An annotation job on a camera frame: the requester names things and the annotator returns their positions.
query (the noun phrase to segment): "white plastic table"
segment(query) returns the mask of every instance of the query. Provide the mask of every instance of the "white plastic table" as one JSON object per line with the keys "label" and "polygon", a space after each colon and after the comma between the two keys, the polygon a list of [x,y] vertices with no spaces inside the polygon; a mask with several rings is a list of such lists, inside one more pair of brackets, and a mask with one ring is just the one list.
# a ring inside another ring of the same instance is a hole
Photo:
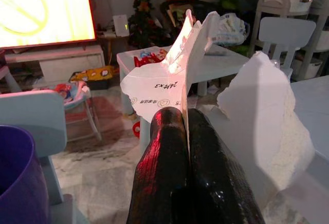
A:
{"label": "white plastic table", "polygon": [[[143,51],[159,51],[159,47],[151,47],[134,51],[122,52],[117,54],[117,61],[120,66],[120,81],[135,68],[134,56],[140,57]],[[235,53],[229,49],[212,45],[208,53],[220,53],[221,56],[205,55],[197,68],[198,72],[195,75],[194,82],[198,83],[197,93],[199,96],[207,94],[207,81],[229,76],[237,73],[240,68],[249,60],[247,57]],[[121,93],[121,102],[123,113],[131,115],[134,110],[130,99],[127,95]],[[140,120],[140,149],[145,150],[150,142],[150,124],[143,118]]]}
{"label": "white plastic table", "polygon": [[295,112],[309,130],[316,155],[284,193],[309,223],[327,224],[329,210],[329,76],[292,83]]}

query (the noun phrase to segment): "white cardboard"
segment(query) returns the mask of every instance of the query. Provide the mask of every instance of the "white cardboard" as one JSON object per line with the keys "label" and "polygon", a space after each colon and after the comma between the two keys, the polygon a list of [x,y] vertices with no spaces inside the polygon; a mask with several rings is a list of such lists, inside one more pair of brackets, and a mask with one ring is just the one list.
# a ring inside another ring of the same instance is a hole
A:
{"label": "white cardboard", "polygon": [[188,126],[187,90],[205,48],[211,46],[208,33],[212,18],[217,16],[212,12],[202,25],[197,21],[193,26],[191,11],[187,10],[183,28],[166,58],[136,67],[122,80],[122,92],[129,96],[138,115],[151,122],[158,110],[173,106],[182,111]]}

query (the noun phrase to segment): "table leg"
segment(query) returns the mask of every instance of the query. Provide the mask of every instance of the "table leg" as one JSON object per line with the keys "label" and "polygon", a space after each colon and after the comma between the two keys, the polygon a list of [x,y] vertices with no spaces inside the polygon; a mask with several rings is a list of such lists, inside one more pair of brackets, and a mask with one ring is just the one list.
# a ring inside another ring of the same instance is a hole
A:
{"label": "table leg", "polygon": [[197,84],[198,96],[204,97],[207,94],[207,81],[199,82]]}
{"label": "table leg", "polygon": [[[120,67],[120,81],[122,81],[125,77],[125,73],[122,70],[122,68]],[[132,115],[134,112],[134,109],[132,107],[132,103],[129,99],[129,97],[127,95],[125,95],[122,91],[121,91],[121,104],[122,104],[122,113],[126,114],[126,115]]]}
{"label": "table leg", "polygon": [[14,92],[22,91],[22,89],[20,88],[14,77],[11,75],[11,73],[6,74],[5,79],[10,89],[10,92],[14,93]]}
{"label": "table leg", "polygon": [[107,41],[107,59],[108,59],[108,65],[111,65],[111,60],[112,60],[112,41],[108,40]]}
{"label": "table leg", "polygon": [[144,154],[144,151],[150,143],[150,128],[151,124],[143,117],[140,117],[139,147],[141,155]]}
{"label": "table leg", "polygon": [[39,162],[45,176],[50,205],[62,203],[64,198],[51,157],[40,157]]}

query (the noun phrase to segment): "tv screen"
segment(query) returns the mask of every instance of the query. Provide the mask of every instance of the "tv screen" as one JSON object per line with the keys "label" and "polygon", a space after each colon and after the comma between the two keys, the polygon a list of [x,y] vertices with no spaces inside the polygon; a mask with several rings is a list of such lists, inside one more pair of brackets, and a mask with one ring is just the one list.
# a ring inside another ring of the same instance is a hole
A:
{"label": "tv screen", "polygon": [[89,0],[0,0],[0,48],[93,39]]}

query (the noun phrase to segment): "cabinet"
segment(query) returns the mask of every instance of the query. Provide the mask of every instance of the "cabinet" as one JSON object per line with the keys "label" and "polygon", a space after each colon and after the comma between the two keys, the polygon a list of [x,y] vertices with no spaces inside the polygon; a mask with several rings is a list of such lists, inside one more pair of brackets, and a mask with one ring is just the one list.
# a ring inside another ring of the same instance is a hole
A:
{"label": "cabinet", "polygon": [[43,77],[34,84],[21,86],[22,89],[67,82],[73,72],[105,65],[99,45],[7,54],[5,58],[9,67],[14,63],[39,62]]}

